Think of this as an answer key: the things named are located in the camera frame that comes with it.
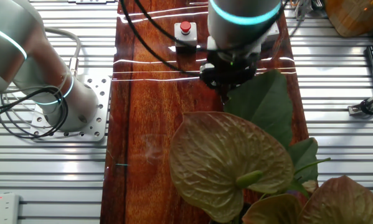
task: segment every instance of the mounting plate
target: mounting plate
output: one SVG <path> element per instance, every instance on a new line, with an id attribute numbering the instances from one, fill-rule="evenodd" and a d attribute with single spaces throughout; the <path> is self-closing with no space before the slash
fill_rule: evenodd
<path id="1" fill-rule="evenodd" d="M 79 75 L 80 82 L 85 83 L 97 94 L 98 110 L 95 117 L 83 129 L 77 132 L 57 131 L 53 136 L 35 139 L 37 142 L 98 142 L 105 137 L 106 120 L 108 116 L 108 106 L 110 98 L 111 78 L 108 76 L 97 77 L 96 75 Z M 42 112 L 39 106 L 35 106 L 35 111 Z M 50 126 L 44 116 L 34 113 L 32 124 L 36 126 Z M 31 133 L 46 133 L 50 128 L 31 127 Z"/>

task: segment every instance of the anthurium leaf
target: anthurium leaf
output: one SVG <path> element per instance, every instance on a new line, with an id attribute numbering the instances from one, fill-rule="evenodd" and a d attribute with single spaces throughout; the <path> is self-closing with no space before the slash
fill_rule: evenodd
<path id="1" fill-rule="evenodd" d="M 171 141 L 169 165 L 179 195 L 219 223 L 243 208 L 240 177 L 243 184 L 254 180 L 248 189 L 273 194 L 289 186 L 294 175 L 290 156 L 275 138 L 220 112 L 184 114 Z"/>
<path id="2" fill-rule="evenodd" d="M 293 137 L 293 104 L 287 81 L 277 70 L 264 73 L 229 92 L 224 111 L 251 121 L 288 147 Z"/>
<path id="3" fill-rule="evenodd" d="M 343 176 L 326 181 L 305 205 L 298 224 L 373 224 L 373 193 Z"/>
<path id="4" fill-rule="evenodd" d="M 287 190 L 296 190 L 298 192 L 301 192 L 306 198 L 309 198 L 309 194 L 304 188 L 304 186 L 300 182 L 298 182 L 298 180 L 296 179 L 293 179 L 293 181 L 291 181 Z"/>
<path id="5" fill-rule="evenodd" d="M 318 152 L 318 142 L 315 138 L 309 138 L 290 146 L 287 149 L 293 160 L 296 170 L 317 161 L 316 153 Z M 309 167 L 295 175 L 295 178 L 302 184 L 309 180 L 318 179 L 318 165 Z"/>
<path id="6" fill-rule="evenodd" d="M 284 194 L 254 203 L 243 217 L 244 224 L 297 224 L 301 204 L 292 195 Z"/>

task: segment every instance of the black cable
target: black cable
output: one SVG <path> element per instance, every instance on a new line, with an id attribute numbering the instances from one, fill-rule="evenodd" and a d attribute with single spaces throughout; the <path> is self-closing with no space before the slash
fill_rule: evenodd
<path id="1" fill-rule="evenodd" d="M 127 17 L 129 17 L 129 14 L 128 12 L 126 11 L 125 9 L 125 4 L 124 4 L 124 0 L 120 0 L 121 1 L 121 6 L 123 8 L 123 11 L 124 11 L 124 15 Z M 270 22 L 267 22 L 267 25 L 262 29 L 261 32 L 259 32 L 257 35 L 255 35 L 251 40 L 249 40 L 248 42 L 245 42 L 245 43 L 242 43 L 242 44 L 238 44 L 234 47 L 231 47 L 231 48 L 227 48 L 227 49 L 217 49 L 217 50 L 209 50 L 209 49 L 205 49 L 205 48 L 199 48 L 197 49 L 197 51 L 205 51 L 205 52 L 223 52 L 223 53 L 228 53 L 229 54 L 229 51 L 232 51 L 232 50 L 238 50 L 238 49 L 241 49 L 245 46 L 248 46 L 252 43 L 254 43 L 255 41 L 257 41 L 261 36 L 263 36 L 266 32 L 268 32 L 268 30 L 271 29 L 271 27 L 274 25 L 274 23 L 280 18 L 280 16 L 283 14 L 283 12 L 285 11 L 285 7 L 287 5 L 287 3 L 289 2 L 290 0 L 286 0 L 284 5 L 279 9 L 277 15 L 275 17 L 273 17 L 271 19 Z M 148 14 L 148 12 L 146 11 L 146 9 L 143 7 L 143 5 L 140 3 L 139 0 L 135 0 L 135 3 L 136 5 L 138 5 L 138 7 L 141 9 L 141 12 L 144 14 L 144 16 L 148 19 L 148 21 L 150 21 L 150 23 L 152 23 L 153 26 L 155 26 L 155 28 L 157 28 L 160 32 L 162 32 L 165 36 L 167 36 L 168 38 L 170 38 L 171 40 L 177 42 L 178 44 L 182 44 L 182 45 L 185 45 L 187 47 L 195 47 L 193 45 L 190 45 L 188 44 L 187 42 L 184 42 L 184 41 L 181 41 L 181 40 L 178 40 L 175 38 L 175 36 L 171 35 L 170 33 L 168 33 L 166 30 L 164 30 L 159 24 L 157 24 L 154 19 L 152 19 L 152 17 Z"/>
<path id="2" fill-rule="evenodd" d="M 124 12 L 124 15 L 126 17 L 126 20 L 128 21 L 128 24 L 130 25 L 130 28 L 131 30 L 133 31 L 134 35 L 136 36 L 136 38 L 142 43 L 142 45 L 146 48 L 146 50 L 148 50 L 148 52 L 150 52 L 155 58 L 157 58 L 160 62 L 162 62 L 163 64 L 165 64 L 167 67 L 173 69 L 173 70 L 176 70 L 178 72 L 181 72 L 183 74 L 186 74 L 186 75 L 190 75 L 190 76 L 193 76 L 193 77 L 199 77 L 199 75 L 196 75 L 195 72 L 186 72 L 184 70 L 181 70 L 180 68 L 177 68 L 175 67 L 174 65 L 171 65 L 170 63 L 168 63 L 167 61 L 165 61 L 163 58 L 161 58 L 156 52 L 154 52 L 154 50 L 152 50 L 148 45 L 147 43 L 143 40 L 143 38 L 140 36 L 139 32 L 136 30 L 135 28 L 135 25 L 132 23 L 132 20 L 131 20 L 131 17 L 130 15 L 128 14 L 128 11 L 126 9 L 126 6 L 125 6 L 125 3 L 124 3 L 124 0 L 120 0 L 120 3 L 121 3 L 121 6 L 123 8 L 123 12 Z"/>
<path id="3" fill-rule="evenodd" d="M 52 94 L 55 94 L 55 93 L 57 93 L 57 89 L 53 88 L 53 87 L 41 88 L 40 90 L 32 92 L 31 94 L 27 95 L 26 97 L 24 97 L 24 98 L 22 98 L 20 100 L 17 100 L 15 102 L 11 103 L 11 104 L 0 106 L 0 114 L 5 113 L 5 111 L 10 110 L 11 108 L 13 108 L 14 106 L 18 105 L 19 103 L 22 103 L 23 101 L 26 101 L 26 100 L 32 98 L 33 96 L 38 95 L 39 93 L 52 93 Z"/>
<path id="4" fill-rule="evenodd" d="M 363 113 L 368 114 L 368 115 L 373 115 L 373 112 L 370 111 L 367 107 L 373 104 L 373 100 L 370 102 L 367 102 L 368 99 L 364 100 L 361 102 L 361 110 Z"/>
<path id="5" fill-rule="evenodd" d="M 49 91 L 51 94 L 55 94 L 56 91 Z M 1 121 L 1 124 L 2 126 L 6 129 L 6 131 L 8 131 L 9 133 L 13 134 L 14 136 L 18 137 L 18 138 L 22 138 L 22 139 L 37 139 L 37 138 L 42 138 L 42 137 L 46 137 L 46 136 L 50 136 L 51 134 L 57 132 L 64 124 L 64 122 L 66 121 L 67 119 L 67 115 L 68 115 L 68 105 L 67 105 L 67 102 L 66 100 L 63 98 L 62 94 L 60 93 L 59 96 L 57 95 L 54 95 L 56 97 L 56 99 L 58 100 L 58 102 L 60 100 L 63 100 L 63 102 L 61 103 L 61 114 L 60 114 L 60 117 L 59 117 L 59 120 L 58 120 L 58 123 L 55 124 L 51 130 L 47 131 L 45 134 L 42 134 L 42 135 L 36 135 L 36 134 L 33 134 L 33 133 L 30 133 L 26 130 L 24 130 L 23 128 L 21 128 L 19 125 L 17 125 L 13 119 L 11 118 L 11 116 L 9 115 L 9 113 L 7 111 L 5 111 L 6 113 L 6 116 L 9 118 L 9 120 L 11 121 L 11 123 L 13 123 L 14 126 L 16 126 L 19 130 L 21 130 L 23 133 L 26 133 L 26 134 L 29 134 L 31 135 L 32 137 L 29 137 L 29 136 L 22 136 L 20 134 L 17 134 L 17 133 L 14 133 L 12 132 L 4 123 L 4 121 L 2 120 L 1 118 L 1 115 L 0 115 L 0 121 Z M 0 95 L 0 99 L 2 101 L 2 104 L 4 104 L 4 100 L 3 100 L 3 96 Z"/>

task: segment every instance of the power outlet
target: power outlet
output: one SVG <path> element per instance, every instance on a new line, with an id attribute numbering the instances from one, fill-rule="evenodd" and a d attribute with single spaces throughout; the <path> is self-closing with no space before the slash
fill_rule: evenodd
<path id="1" fill-rule="evenodd" d="M 0 224 L 17 224 L 19 196 L 14 193 L 0 195 Z"/>

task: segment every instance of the glossy wooden surface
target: glossy wooden surface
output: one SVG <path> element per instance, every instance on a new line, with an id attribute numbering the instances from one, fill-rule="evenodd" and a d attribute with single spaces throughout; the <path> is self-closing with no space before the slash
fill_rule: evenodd
<path id="1" fill-rule="evenodd" d="M 209 35 L 207 4 L 141 2 L 170 32 L 176 22 L 196 22 L 199 44 L 205 47 Z M 134 2 L 126 1 L 126 5 L 134 13 L 131 18 L 140 34 L 155 52 L 183 70 L 199 70 L 205 53 L 176 55 L 174 43 L 142 20 Z M 182 123 L 182 113 L 221 111 L 220 97 L 200 80 L 172 72 L 157 62 L 132 34 L 121 6 L 118 13 L 101 223 L 206 224 L 209 217 L 178 196 L 169 175 L 168 152 L 172 135 Z M 279 25 L 284 32 L 284 17 Z M 274 50 L 263 52 L 267 59 L 260 62 L 259 72 L 279 68 L 285 73 L 294 106 L 293 142 L 298 142 L 306 139 L 308 132 L 287 33 L 278 49 L 276 57 Z M 257 197 L 246 192 L 246 201 L 253 202 Z"/>

